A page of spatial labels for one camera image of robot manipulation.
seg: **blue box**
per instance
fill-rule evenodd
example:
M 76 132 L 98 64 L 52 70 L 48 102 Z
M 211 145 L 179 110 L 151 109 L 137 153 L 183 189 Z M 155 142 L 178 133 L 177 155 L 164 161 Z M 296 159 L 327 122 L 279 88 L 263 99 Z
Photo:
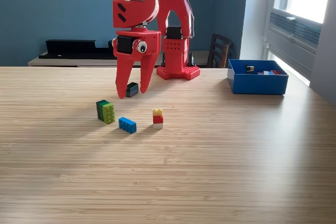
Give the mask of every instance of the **blue box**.
M 127 131 L 130 134 L 137 132 L 136 123 L 127 119 L 127 118 L 119 118 L 119 128 Z
M 246 72 L 254 66 L 254 74 Z M 258 72 L 277 70 L 281 74 L 258 75 Z M 227 73 L 234 94 L 285 94 L 288 74 L 273 60 L 229 60 Z

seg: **white lego brick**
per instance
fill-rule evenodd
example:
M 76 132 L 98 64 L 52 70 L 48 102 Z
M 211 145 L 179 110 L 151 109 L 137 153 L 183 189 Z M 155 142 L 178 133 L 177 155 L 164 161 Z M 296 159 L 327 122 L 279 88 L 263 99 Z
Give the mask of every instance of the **white lego brick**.
M 154 129 L 163 129 L 163 123 L 155 123 L 153 124 Z

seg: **blue plastic bin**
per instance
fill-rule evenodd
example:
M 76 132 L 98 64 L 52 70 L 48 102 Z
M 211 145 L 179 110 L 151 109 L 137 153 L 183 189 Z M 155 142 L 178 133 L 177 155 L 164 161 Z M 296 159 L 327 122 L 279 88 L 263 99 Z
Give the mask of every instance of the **blue plastic bin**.
M 246 72 L 245 66 L 254 66 L 254 74 Z M 258 75 L 257 72 L 278 70 L 281 75 Z M 227 77 L 234 94 L 286 93 L 288 74 L 273 60 L 229 60 Z

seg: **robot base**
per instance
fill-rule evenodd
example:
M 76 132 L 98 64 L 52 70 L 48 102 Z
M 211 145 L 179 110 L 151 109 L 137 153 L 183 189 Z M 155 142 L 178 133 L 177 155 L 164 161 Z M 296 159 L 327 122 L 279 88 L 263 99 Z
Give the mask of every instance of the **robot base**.
M 186 79 L 192 80 L 201 74 L 201 70 L 199 67 L 183 67 L 182 74 L 171 74 L 166 71 L 165 67 L 158 67 L 156 69 L 156 74 L 165 80 L 169 80 L 172 78 L 175 79 Z

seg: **white wall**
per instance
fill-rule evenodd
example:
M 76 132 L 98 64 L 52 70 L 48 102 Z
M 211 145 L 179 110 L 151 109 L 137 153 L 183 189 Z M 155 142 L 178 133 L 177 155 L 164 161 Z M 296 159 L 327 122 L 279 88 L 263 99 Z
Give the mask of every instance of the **white wall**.
M 328 0 L 310 86 L 336 105 L 336 0 Z
M 241 59 L 262 59 L 269 0 L 246 0 Z

